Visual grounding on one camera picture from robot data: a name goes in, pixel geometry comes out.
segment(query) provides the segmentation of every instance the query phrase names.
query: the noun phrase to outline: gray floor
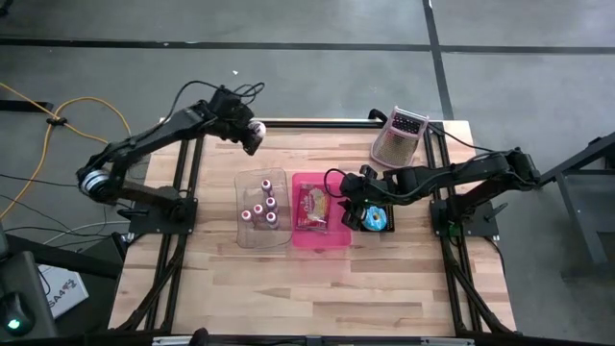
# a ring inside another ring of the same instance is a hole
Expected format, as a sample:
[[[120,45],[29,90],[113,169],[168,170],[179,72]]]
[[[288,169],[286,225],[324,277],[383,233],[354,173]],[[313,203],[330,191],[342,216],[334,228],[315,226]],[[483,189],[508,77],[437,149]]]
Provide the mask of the gray floor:
[[[466,45],[613,46],[615,6],[609,0],[432,0],[440,42]],[[0,35],[237,42],[428,44],[420,0],[19,0],[0,20]],[[264,81],[259,116],[363,118],[393,105],[443,117],[431,53],[267,50],[139,50],[0,47],[0,81],[56,105],[93,95],[116,105],[133,131],[165,114],[179,86],[192,79],[238,86]],[[444,54],[455,119],[471,122],[476,142],[521,146],[545,171],[615,130],[615,56]],[[211,91],[191,89],[187,104]],[[0,90],[0,98],[14,97]],[[98,105],[65,115],[109,140],[125,136]],[[0,116],[2,173],[29,176],[45,130],[38,114]],[[102,146],[54,131],[40,178],[70,183]],[[8,196],[22,183],[4,180]],[[76,190],[34,185],[23,202],[70,227],[102,221],[102,208]],[[554,185],[509,192],[497,202],[507,283],[524,334],[612,343],[615,290],[600,283],[565,284],[559,272],[587,260]],[[118,220],[112,209],[110,219]],[[20,207],[5,228],[57,227]],[[122,226],[109,226],[124,231]],[[44,241],[52,235],[20,235]],[[52,244],[79,241],[65,236]],[[77,248],[88,245],[75,245]]]

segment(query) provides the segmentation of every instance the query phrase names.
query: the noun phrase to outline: black cable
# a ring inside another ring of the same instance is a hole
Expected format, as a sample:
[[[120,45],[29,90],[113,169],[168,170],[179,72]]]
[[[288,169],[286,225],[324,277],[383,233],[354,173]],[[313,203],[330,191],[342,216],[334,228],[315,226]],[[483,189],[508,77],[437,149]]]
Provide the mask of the black cable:
[[[59,229],[54,229],[54,228],[49,228],[49,227],[39,227],[39,226],[21,226],[21,227],[13,227],[13,228],[9,228],[4,230],[4,232],[12,232],[12,231],[18,231],[18,230],[38,230],[38,231],[49,231],[49,232],[58,232],[61,234],[65,234],[65,235],[75,235],[75,236],[96,236],[96,235],[82,235],[82,234],[78,234],[78,233],[73,233],[73,232],[67,232],[64,230],[59,230]]]
[[[528,182],[527,180],[524,180],[523,178],[519,177],[519,175],[515,172],[510,172],[510,175],[514,176],[515,178],[517,178],[518,181],[520,181],[521,183],[528,185],[528,186],[536,186],[538,185],[537,182]]]
[[[182,96],[182,93],[184,93],[185,89],[189,86],[195,85],[195,84],[199,84],[202,86],[207,86],[207,87],[212,87],[216,90],[221,90],[222,88],[220,86],[215,86],[211,83],[208,82],[203,82],[203,81],[190,81],[186,84],[184,84],[181,88],[180,91],[178,91],[178,93],[175,95],[175,99],[173,100],[173,104],[171,105],[171,110],[169,111],[169,114],[167,114],[164,119],[158,123],[156,126],[154,126],[150,131],[146,132],[145,134],[141,135],[141,137],[138,140],[143,140],[144,138],[150,136],[151,134],[153,134],[155,131],[157,131],[168,119],[171,118],[171,116],[173,116],[173,111],[175,110],[175,107],[177,106],[178,101],[180,100],[180,96]],[[246,90],[246,92],[244,93],[236,93],[230,90],[226,90],[227,93],[230,93],[231,95],[237,96],[237,97],[252,97],[252,100],[247,103],[246,105],[251,104],[252,102],[254,102],[254,100],[256,99],[257,95],[265,88],[265,83],[260,82],[260,83],[256,83],[255,85],[253,85],[252,87],[250,87],[248,90]]]
[[[487,152],[487,153],[481,153],[481,154],[478,154],[478,155],[474,155],[474,156],[473,156],[472,158],[470,158],[468,161],[466,161],[466,162],[464,162],[464,163],[460,164],[460,165],[459,165],[459,168],[455,171],[455,173],[456,173],[456,174],[461,173],[463,170],[465,170],[467,167],[469,167],[470,163],[472,163],[472,162],[474,162],[474,161],[476,161],[476,160],[478,160],[478,159],[481,159],[481,158],[483,158],[483,157],[491,158],[491,157],[494,157],[494,156],[496,156],[496,155],[504,155],[504,154],[506,154],[506,155],[507,155],[508,153],[510,153],[510,152],[512,152],[512,151],[514,151],[514,150],[508,150],[508,151],[495,151],[495,152]]]
[[[43,252],[43,251],[46,251],[46,250],[49,250],[49,249],[61,249],[62,247],[69,246],[69,245],[86,244],[86,243],[90,243],[90,242],[93,242],[93,241],[99,241],[99,240],[108,239],[110,237],[111,237],[111,235],[105,235],[103,237],[96,238],[96,239],[90,239],[90,240],[84,240],[84,241],[75,241],[75,242],[65,243],[63,245],[58,245],[58,246],[50,246],[49,248],[44,248],[44,249],[33,251],[33,253],[39,253],[39,252]]]
[[[496,251],[498,252],[498,255],[500,255],[500,262],[502,263],[502,272],[506,276],[506,267],[504,265],[504,255],[502,255],[502,251],[500,250],[500,247],[498,246],[498,244],[496,244],[495,241],[493,241],[492,238],[485,236],[484,239],[490,242],[491,245],[493,245],[493,248],[496,249]]]
[[[416,188],[414,188],[413,190],[411,190],[409,193],[400,195],[400,194],[396,194],[396,193],[391,193],[389,191],[386,191],[384,189],[381,189],[378,186],[373,185],[373,188],[379,190],[380,192],[382,192],[383,194],[389,196],[389,197],[393,197],[393,198],[398,198],[398,201],[406,201],[409,200],[410,197],[412,197],[414,194],[416,194],[417,192],[419,192],[423,187],[425,187],[425,185],[427,185],[428,183],[430,183],[432,180],[439,178],[441,176],[447,175],[447,174],[451,174],[451,172],[442,172],[442,173],[438,173],[435,175],[430,176],[429,178],[427,178],[424,182],[422,182],[420,185],[418,185]]]
[[[456,136],[453,136],[453,135],[449,134],[448,132],[446,132],[446,131],[444,131],[444,130],[440,130],[440,129],[436,128],[436,127],[435,127],[435,126],[433,126],[431,123],[430,123],[429,127],[430,127],[430,129],[432,129],[432,130],[434,130],[435,132],[439,133],[441,136],[442,136],[443,134],[444,134],[444,135],[446,135],[446,136],[449,136],[450,138],[452,138],[452,139],[454,139],[454,140],[458,141],[459,143],[461,143],[461,144],[463,144],[463,145],[465,145],[465,146],[467,146],[467,147],[469,147],[469,148],[473,148],[473,149],[477,149],[477,150],[483,150],[483,151],[486,151],[486,152],[493,152],[493,151],[495,151],[495,150],[491,150],[491,149],[488,149],[488,148],[480,147],[480,146],[478,146],[478,145],[468,144],[468,143],[464,142],[463,140],[461,140],[461,139],[457,138]]]
[[[327,184],[327,177],[329,176],[329,173],[331,172],[337,172],[341,175],[344,176],[344,178],[346,178],[346,172],[344,172],[341,169],[337,169],[337,168],[332,168],[330,170],[327,171],[327,173],[325,173],[325,178],[324,178],[324,183],[325,183],[325,191],[327,191],[327,193],[329,193],[329,195],[333,198],[344,198],[344,196],[342,195],[334,195],[331,193],[331,191],[329,190],[329,184]]]
[[[6,199],[8,199],[8,200],[10,200],[10,201],[15,202],[16,204],[20,205],[21,207],[24,207],[24,208],[29,209],[29,210],[31,210],[31,211],[33,211],[33,212],[35,212],[35,213],[37,213],[37,214],[39,214],[39,215],[41,215],[41,216],[43,216],[43,217],[46,217],[46,218],[48,218],[48,219],[50,219],[50,220],[52,220],[52,221],[56,222],[57,224],[59,224],[59,225],[63,226],[63,227],[64,227],[64,228],[66,228],[68,231],[70,231],[70,227],[68,227],[68,226],[64,225],[61,221],[59,221],[59,220],[57,220],[57,219],[55,219],[55,218],[53,218],[53,217],[51,217],[51,216],[49,216],[49,215],[47,215],[47,214],[45,214],[45,213],[42,213],[42,212],[40,212],[40,211],[38,211],[38,210],[36,210],[36,209],[34,209],[34,208],[32,208],[32,207],[28,207],[27,205],[25,205],[25,204],[23,204],[23,203],[21,203],[21,202],[19,202],[19,201],[15,201],[13,198],[11,198],[11,197],[9,197],[9,196],[5,196],[5,195],[3,195],[3,194],[0,194],[0,197],[4,197],[4,198],[6,198]]]
[[[33,182],[33,183],[41,183],[41,184],[53,185],[53,186],[77,187],[76,184],[71,185],[71,184],[60,184],[60,183],[45,182],[45,181],[38,180],[38,179],[28,179],[28,178],[15,177],[15,176],[8,175],[8,174],[0,174],[0,177],[9,178],[9,179],[15,179],[15,180],[24,181],[24,182]]]
[[[103,206],[103,215],[104,215],[103,226],[94,235],[100,235],[100,233],[102,233],[107,227],[107,208],[105,206]]]
[[[51,293],[51,285],[49,285],[49,282],[47,281],[47,278],[45,278],[45,276],[42,275],[42,272],[40,271],[40,268],[38,268],[38,265],[37,265],[37,270],[38,270],[38,274],[40,275],[42,280],[45,282],[45,285],[47,286],[47,292],[45,293],[45,296],[47,296],[47,295],[49,295],[49,293]]]

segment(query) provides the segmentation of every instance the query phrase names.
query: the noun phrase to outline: food package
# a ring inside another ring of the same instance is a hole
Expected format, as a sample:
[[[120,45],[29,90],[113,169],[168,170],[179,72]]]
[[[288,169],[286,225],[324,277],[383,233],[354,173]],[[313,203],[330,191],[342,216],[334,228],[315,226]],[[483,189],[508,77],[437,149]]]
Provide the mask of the food package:
[[[324,185],[301,184],[296,228],[325,233],[329,222],[330,207],[331,198]]]

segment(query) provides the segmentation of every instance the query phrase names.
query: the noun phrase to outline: pink grater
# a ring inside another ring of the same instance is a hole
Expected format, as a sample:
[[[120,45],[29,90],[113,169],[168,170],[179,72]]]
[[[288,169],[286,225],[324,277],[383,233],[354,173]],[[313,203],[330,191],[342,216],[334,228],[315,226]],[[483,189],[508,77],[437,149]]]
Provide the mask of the pink grater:
[[[372,144],[372,159],[391,168],[410,165],[429,123],[426,116],[395,107]]]

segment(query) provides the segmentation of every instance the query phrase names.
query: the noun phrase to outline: blue object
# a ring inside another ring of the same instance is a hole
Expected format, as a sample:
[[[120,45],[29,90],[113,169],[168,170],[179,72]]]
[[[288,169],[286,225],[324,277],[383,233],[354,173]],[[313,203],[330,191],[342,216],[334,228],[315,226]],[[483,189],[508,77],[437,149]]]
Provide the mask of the blue object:
[[[363,227],[370,231],[382,231],[386,227],[386,212],[384,209],[370,207],[365,213]]]

